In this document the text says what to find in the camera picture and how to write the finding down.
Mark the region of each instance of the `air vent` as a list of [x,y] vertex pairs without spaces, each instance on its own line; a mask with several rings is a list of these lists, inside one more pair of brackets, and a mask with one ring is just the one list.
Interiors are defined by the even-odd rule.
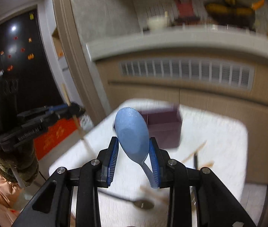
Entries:
[[120,63],[123,76],[180,78],[251,90],[254,67],[197,58],[145,59]]

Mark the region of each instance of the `black gripper frame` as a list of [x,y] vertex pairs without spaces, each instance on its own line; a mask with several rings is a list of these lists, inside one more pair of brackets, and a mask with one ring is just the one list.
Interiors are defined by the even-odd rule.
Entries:
[[[74,186],[78,186],[76,227],[101,227],[97,187],[108,187],[106,170],[116,140],[112,137],[109,147],[99,152],[98,164],[91,160],[73,170],[58,168],[12,227],[69,227]],[[159,149],[154,137],[151,140],[160,169],[159,187],[170,188],[168,227],[192,226],[190,186],[195,192],[198,227],[232,227],[235,222],[256,227],[212,170],[186,168],[178,161],[170,165],[167,151]]]

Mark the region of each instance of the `purple box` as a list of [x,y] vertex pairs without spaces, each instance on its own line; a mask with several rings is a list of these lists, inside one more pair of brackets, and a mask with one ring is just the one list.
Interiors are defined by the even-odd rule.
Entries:
[[182,119],[178,108],[154,109],[139,112],[144,118],[150,137],[159,148],[177,148],[180,143]]

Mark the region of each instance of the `wooden door frame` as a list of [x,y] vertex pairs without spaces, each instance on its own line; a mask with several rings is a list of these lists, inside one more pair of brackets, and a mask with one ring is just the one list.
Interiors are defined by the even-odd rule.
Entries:
[[53,0],[59,38],[79,96],[94,125],[105,117],[105,111],[91,77],[73,18],[70,0]]

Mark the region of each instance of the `wooden stick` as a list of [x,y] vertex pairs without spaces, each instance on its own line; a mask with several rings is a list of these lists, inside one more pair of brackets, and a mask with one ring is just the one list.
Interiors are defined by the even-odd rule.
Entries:
[[[62,83],[62,87],[63,87],[63,93],[64,93],[64,96],[65,96],[66,102],[67,102],[68,106],[71,106],[71,102],[70,102],[70,99],[69,99],[69,96],[68,96],[68,93],[67,93],[66,85],[64,83]],[[73,118],[74,123],[76,125],[76,128],[78,130],[80,139],[83,141],[88,153],[91,154],[93,158],[95,158],[96,155],[95,155],[94,151],[92,150],[92,148],[90,147],[89,143],[85,139],[85,135],[87,134],[86,131],[80,126],[80,123],[79,123],[78,118],[76,117],[76,115],[73,115],[72,118]]]
[[152,197],[154,197],[155,199],[161,201],[163,204],[166,204],[168,205],[169,204],[169,199],[164,197],[164,196],[160,196],[160,195],[157,195],[154,191],[152,191],[151,189],[141,185],[140,186],[140,190]]
[[187,162],[191,157],[194,156],[194,153],[198,153],[206,144],[207,141],[205,141],[204,143],[202,143],[194,152],[192,152],[188,157],[186,157],[181,163],[184,164],[185,162]]
[[202,166],[200,166],[200,167],[198,168],[198,170],[200,170],[202,167],[208,167],[208,168],[211,168],[211,167],[213,167],[213,165],[214,165],[214,162],[213,162],[213,161],[210,161],[210,162],[205,163],[205,164],[203,164]]
[[[62,83],[62,87],[63,87],[63,93],[65,95],[66,102],[67,102],[68,106],[71,106],[71,102],[70,102],[70,99],[69,99],[69,96],[67,93],[66,85],[64,83]],[[76,125],[76,128],[78,129],[78,133],[79,133],[81,139],[83,139],[83,137],[86,135],[86,132],[80,126],[78,118],[76,117],[76,115],[73,115],[72,117],[73,117],[74,123]]]

